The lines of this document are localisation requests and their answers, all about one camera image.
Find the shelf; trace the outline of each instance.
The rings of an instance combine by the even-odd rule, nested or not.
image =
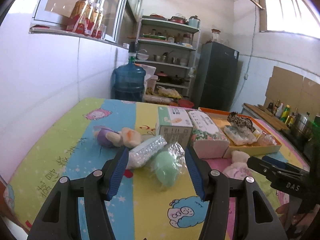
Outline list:
[[[138,39],[138,42],[144,43],[144,44],[150,44],[150,45],[159,45],[159,46],[166,46],[170,48],[176,48],[176,49],[184,49],[188,51],[195,51],[193,47],[187,47],[184,45],[176,44],[176,43],[171,43],[168,41],[156,41],[156,40],[148,40],[148,39]]]
[[[184,66],[181,66],[181,65],[175,65],[175,64],[165,63],[165,62],[156,62],[156,61],[150,61],[150,60],[138,60],[138,59],[136,59],[135,62],[166,65],[166,66],[171,66],[171,67],[180,67],[180,68],[190,69],[189,67],[184,67]]]
[[[158,84],[158,85],[163,85],[163,86],[168,86],[168,87],[185,88],[185,89],[188,88],[188,87],[186,87],[186,86],[175,85],[175,84],[170,84],[170,83],[156,82],[156,84]]]
[[[170,28],[170,29],[176,29],[179,31],[183,31],[186,33],[197,33],[200,30],[195,27],[191,27],[189,25],[181,24],[181,23],[174,23],[174,22],[169,22],[169,21],[164,21],[164,20],[158,20],[158,19],[147,19],[147,18],[142,18],[143,25],[152,25],[152,26],[159,26],[159,27],[164,27],[164,28]]]

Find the refrigerator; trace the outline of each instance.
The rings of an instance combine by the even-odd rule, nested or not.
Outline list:
[[[229,111],[238,85],[239,52],[223,44],[203,44],[191,100],[195,108]]]

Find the small white box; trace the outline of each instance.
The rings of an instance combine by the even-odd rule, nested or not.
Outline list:
[[[162,135],[168,143],[178,142],[186,149],[193,125],[186,110],[158,106],[156,135]]]

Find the electrical cable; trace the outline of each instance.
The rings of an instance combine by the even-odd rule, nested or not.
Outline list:
[[[252,36],[252,41],[251,41],[251,53],[250,53],[250,57],[249,57],[249,61],[248,61],[248,66],[247,66],[247,71],[245,72],[245,74],[248,73],[249,71],[249,67],[250,67],[250,62],[251,62],[251,58],[252,58],[252,53],[253,53],[253,41],[254,41],[254,36],[255,36],[255,30],[256,30],[256,26],[257,26],[257,8],[256,6],[254,7],[254,27],[253,27],[253,36]],[[245,83],[246,79],[244,79],[242,86],[240,88],[240,91],[238,92],[238,94],[235,96],[235,98],[232,101],[231,107],[230,109],[234,106],[235,102],[238,100],[241,91],[244,87],[244,83]]]

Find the window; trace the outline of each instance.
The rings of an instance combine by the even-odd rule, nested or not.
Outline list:
[[[77,0],[40,0],[34,15],[36,24],[45,24],[65,28],[71,11]],[[136,22],[140,0],[95,0],[103,7],[103,24],[107,27],[106,40],[116,42],[123,18],[124,8],[129,9]]]
[[[302,0],[259,0],[261,32],[299,33],[320,38],[320,24]]]

